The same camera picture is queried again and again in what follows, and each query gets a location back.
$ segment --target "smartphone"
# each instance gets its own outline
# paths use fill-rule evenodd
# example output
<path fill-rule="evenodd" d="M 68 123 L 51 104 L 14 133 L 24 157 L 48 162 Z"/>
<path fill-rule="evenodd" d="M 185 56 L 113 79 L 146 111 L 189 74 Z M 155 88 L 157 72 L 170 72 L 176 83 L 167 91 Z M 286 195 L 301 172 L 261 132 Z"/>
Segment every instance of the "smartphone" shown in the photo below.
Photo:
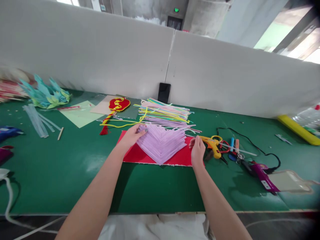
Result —
<path fill-rule="evenodd" d="M 158 93 L 158 101 L 163 102 L 165 104 L 168 104 L 170 88 L 171 88 L 171 84 L 160 83 L 159 93 Z"/>

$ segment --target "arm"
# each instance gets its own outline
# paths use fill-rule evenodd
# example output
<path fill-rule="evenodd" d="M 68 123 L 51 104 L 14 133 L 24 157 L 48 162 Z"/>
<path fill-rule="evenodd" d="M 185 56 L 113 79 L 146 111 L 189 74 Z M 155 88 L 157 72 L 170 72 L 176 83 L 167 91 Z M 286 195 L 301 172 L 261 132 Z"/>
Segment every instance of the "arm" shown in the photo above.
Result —
<path fill-rule="evenodd" d="M 137 132 L 141 124 L 131 127 L 115 146 L 96 177 L 82 194 L 60 228 L 56 240 L 98 239 L 105 224 L 122 161 L 126 152 L 145 131 Z"/>
<path fill-rule="evenodd" d="M 196 175 L 202 201 L 210 227 L 217 240 L 252 239 L 203 166 L 202 161 L 206 147 L 199 136 L 191 140 L 189 147 L 192 148 L 192 167 Z"/>

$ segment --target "purple plastic straw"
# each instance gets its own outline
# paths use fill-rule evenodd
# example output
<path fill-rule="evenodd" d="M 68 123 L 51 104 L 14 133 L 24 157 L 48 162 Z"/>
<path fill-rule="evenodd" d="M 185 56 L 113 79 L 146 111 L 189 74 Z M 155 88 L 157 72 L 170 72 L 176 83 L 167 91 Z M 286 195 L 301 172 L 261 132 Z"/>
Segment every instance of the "purple plastic straw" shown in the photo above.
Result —
<path fill-rule="evenodd" d="M 164 164 L 187 145 L 185 143 L 187 128 L 167 130 L 162 126 L 146 124 L 141 125 L 138 131 L 144 131 L 146 128 L 147 133 L 138 139 L 137 144 L 158 165 Z"/>

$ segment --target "black power cord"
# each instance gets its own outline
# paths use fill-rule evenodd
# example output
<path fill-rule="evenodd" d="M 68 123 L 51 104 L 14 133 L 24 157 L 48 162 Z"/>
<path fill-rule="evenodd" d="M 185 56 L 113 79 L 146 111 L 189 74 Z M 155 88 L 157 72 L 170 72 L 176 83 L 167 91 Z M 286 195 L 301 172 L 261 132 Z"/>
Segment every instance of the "black power cord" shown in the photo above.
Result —
<path fill-rule="evenodd" d="M 250 142 L 255 148 L 257 148 L 260 152 L 262 152 L 265 156 L 269 156 L 269 155 L 275 156 L 276 159 L 278 160 L 278 166 L 264 170 L 266 174 L 271 174 L 271 173 L 273 173 L 276 169 L 278 169 L 278 168 L 280 167 L 281 161 L 280 161 L 280 159 L 279 159 L 279 157 L 278 157 L 277 155 L 275 155 L 275 154 L 273 154 L 273 153 L 268 153 L 268 154 L 266 154 L 264 151 L 262 151 L 260 148 L 258 148 L 255 144 L 253 144 L 253 142 L 252 142 L 252 141 L 250 140 L 250 138 L 248 138 L 247 136 L 242 135 L 241 133 L 238 133 L 236 130 L 233 130 L 232 128 L 221 128 L 221 127 L 218 127 L 218 128 L 217 128 L 217 135 L 218 135 L 218 136 L 219 136 L 219 129 L 230 129 L 230 130 L 234 131 L 235 133 L 239 134 L 240 136 L 243 136 L 243 137 L 245 137 L 246 139 L 248 139 L 249 142 Z"/>

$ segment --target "white fabric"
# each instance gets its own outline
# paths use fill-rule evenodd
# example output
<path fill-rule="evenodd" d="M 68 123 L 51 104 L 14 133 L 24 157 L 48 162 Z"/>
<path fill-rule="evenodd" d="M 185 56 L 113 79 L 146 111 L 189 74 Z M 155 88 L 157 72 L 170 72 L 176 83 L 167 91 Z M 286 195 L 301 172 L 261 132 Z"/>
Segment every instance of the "white fabric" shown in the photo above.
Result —
<path fill-rule="evenodd" d="M 99 240 L 208 240 L 204 214 L 110 215 Z"/>

